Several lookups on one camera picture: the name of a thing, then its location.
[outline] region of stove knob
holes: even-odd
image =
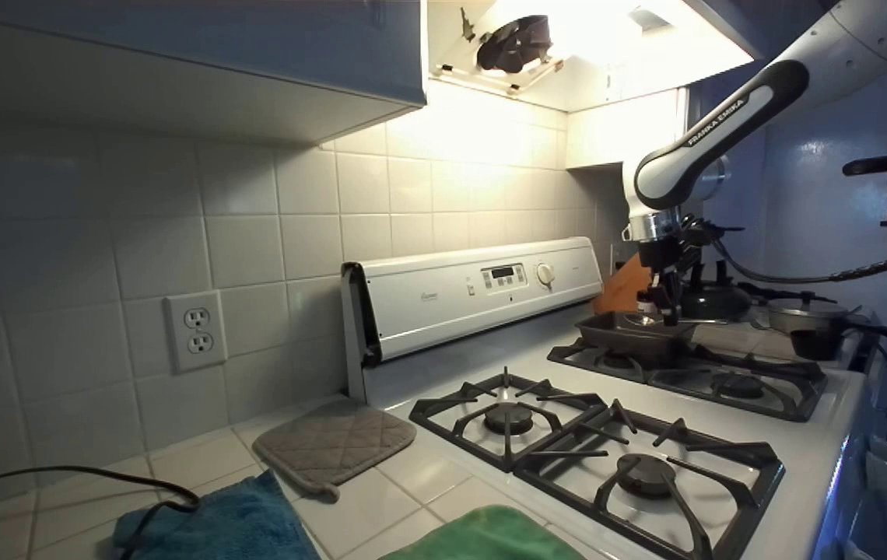
[[[549,263],[539,263],[536,281],[539,281],[544,289],[555,289],[557,275],[555,275],[555,267],[552,267]]]

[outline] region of wall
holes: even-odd
[[[761,226],[741,235],[735,255],[771,275],[832,275],[885,263],[887,226],[878,222],[887,213],[887,173],[841,173],[841,164],[867,157],[887,157],[887,79],[749,138],[731,152],[731,187],[713,204],[717,216],[745,210],[749,217],[761,210]],[[861,305],[887,324],[887,275],[811,289],[841,305]]]
[[[0,126],[0,471],[338,391],[338,266],[608,226],[559,160],[564,115],[449,86],[312,150]],[[170,375],[161,296],[195,289],[230,360]]]

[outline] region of orange object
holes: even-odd
[[[648,289],[655,281],[650,267],[641,266],[637,255],[633,255],[609,281],[603,284],[600,296],[596,298],[596,313],[634,313],[637,312],[637,293]]]

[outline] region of range hood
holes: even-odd
[[[435,81],[581,112],[746,66],[755,31],[725,0],[430,0]]]

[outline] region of tile wall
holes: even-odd
[[[0,471],[110,463],[338,391],[338,266],[597,237],[564,115],[434,86],[327,148],[0,126]],[[230,359],[174,375],[161,298],[219,289]]]

